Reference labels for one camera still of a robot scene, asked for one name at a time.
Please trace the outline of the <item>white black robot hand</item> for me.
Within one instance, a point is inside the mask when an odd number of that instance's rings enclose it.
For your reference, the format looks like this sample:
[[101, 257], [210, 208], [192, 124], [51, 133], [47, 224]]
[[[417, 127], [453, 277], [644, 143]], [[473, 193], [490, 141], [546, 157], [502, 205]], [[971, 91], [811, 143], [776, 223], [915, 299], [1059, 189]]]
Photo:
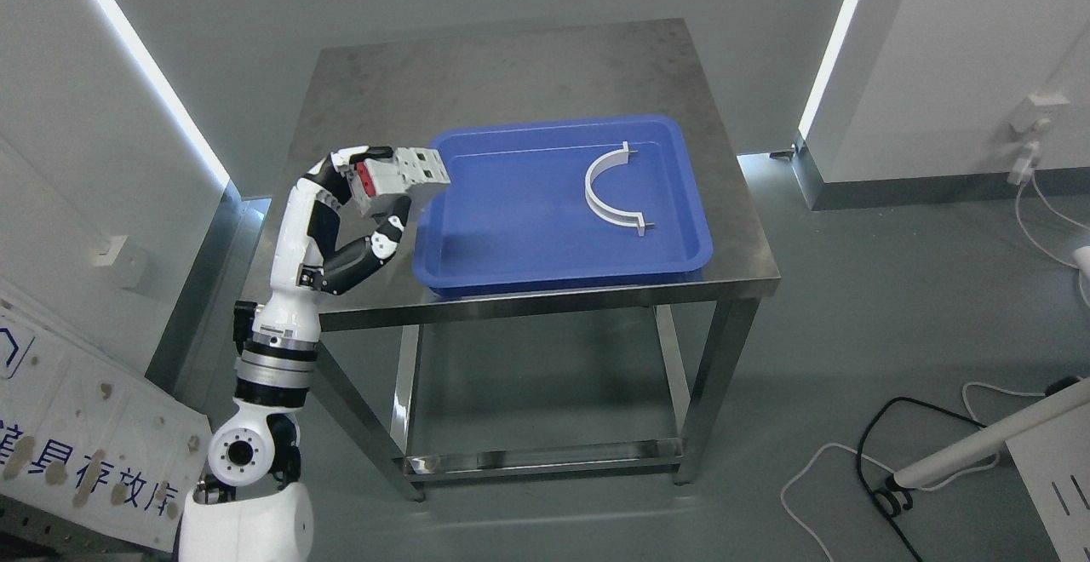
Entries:
[[[358, 146], [324, 155], [291, 187], [278, 231], [270, 297], [252, 323], [255, 342], [275, 349], [311, 349], [322, 329], [323, 295], [342, 295], [392, 260], [408, 225], [411, 198], [393, 194], [382, 208], [366, 163], [396, 163], [390, 146]], [[341, 210], [358, 196], [370, 198], [362, 212], [378, 215], [377, 228], [337, 248]]]

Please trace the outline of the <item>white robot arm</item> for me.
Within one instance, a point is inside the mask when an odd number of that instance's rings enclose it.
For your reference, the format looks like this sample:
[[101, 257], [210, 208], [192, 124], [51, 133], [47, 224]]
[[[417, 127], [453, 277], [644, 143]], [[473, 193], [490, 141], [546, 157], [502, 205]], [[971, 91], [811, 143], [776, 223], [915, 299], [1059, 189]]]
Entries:
[[302, 482], [296, 411], [317, 363], [315, 341], [254, 330], [261, 305], [237, 301], [235, 414], [207, 449], [207, 471], [186, 494], [179, 561], [307, 561], [314, 505]]

